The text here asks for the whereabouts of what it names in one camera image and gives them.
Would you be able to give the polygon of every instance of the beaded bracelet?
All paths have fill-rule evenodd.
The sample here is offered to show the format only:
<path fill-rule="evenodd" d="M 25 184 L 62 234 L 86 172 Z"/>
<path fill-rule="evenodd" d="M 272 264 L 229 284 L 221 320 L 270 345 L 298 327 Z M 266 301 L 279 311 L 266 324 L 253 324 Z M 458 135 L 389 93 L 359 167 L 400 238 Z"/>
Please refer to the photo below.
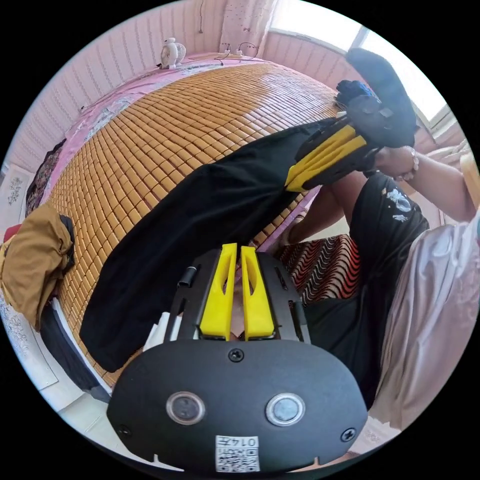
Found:
<path fill-rule="evenodd" d="M 417 152 L 412 148 L 410 150 L 411 156 L 413 157 L 413 167 L 410 171 L 398 175 L 394 178 L 396 182 L 409 182 L 415 176 L 415 172 L 419 169 L 419 158 L 417 157 Z"/>

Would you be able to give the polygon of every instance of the window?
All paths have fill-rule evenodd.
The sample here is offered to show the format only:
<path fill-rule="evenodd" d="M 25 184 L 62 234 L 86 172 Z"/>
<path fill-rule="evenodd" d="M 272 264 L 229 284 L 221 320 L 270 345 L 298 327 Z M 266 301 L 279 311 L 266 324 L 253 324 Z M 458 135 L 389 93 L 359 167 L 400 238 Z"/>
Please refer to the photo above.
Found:
<path fill-rule="evenodd" d="M 362 25 L 346 16 L 302 0 L 280 0 L 271 28 L 319 39 L 347 51 Z"/>
<path fill-rule="evenodd" d="M 390 62 L 403 83 L 406 93 L 428 122 L 431 122 L 447 105 L 426 75 L 389 41 L 369 31 L 361 47 L 381 55 Z"/>
<path fill-rule="evenodd" d="M 427 76 L 398 48 L 357 21 L 307 1 L 278 0 L 271 28 L 317 39 L 340 53 L 355 46 L 381 55 L 396 71 L 426 126 L 436 131 L 455 120 Z"/>

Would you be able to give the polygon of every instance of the brown jacket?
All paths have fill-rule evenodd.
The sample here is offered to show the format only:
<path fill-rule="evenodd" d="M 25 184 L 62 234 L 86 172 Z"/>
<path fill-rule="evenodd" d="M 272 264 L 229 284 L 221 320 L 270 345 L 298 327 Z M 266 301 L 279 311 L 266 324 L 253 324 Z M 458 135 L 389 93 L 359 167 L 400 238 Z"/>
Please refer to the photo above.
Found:
<path fill-rule="evenodd" d="M 73 242 L 59 213 L 49 204 L 35 209 L 0 255 L 0 287 L 5 301 L 40 330 L 42 311 L 63 279 Z"/>

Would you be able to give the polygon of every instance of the red and black striped fabric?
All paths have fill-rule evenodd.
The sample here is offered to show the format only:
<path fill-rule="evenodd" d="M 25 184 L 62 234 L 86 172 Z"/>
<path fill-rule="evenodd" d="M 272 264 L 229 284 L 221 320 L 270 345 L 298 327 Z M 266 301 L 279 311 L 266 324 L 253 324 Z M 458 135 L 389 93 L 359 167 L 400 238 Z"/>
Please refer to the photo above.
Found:
<path fill-rule="evenodd" d="M 275 256 L 290 274 L 305 306 L 323 299 L 347 299 L 358 288 L 359 251 L 348 235 L 288 245 Z"/>

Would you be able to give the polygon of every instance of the bamboo mat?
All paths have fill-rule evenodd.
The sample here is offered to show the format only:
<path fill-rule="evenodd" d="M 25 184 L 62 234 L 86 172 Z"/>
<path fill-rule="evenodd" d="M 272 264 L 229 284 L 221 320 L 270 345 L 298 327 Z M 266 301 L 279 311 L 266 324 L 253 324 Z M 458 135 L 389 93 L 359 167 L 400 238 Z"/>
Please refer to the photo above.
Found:
<path fill-rule="evenodd" d="M 288 68 L 246 64 L 198 73 L 152 92 L 98 131 L 62 172 L 49 202 L 73 220 L 75 266 L 59 302 L 79 331 L 105 260 L 134 225 L 188 174 L 266 135 L 336 115 L 335 92 Z M 255 238 L 261 245 L 302 196 Z"/>

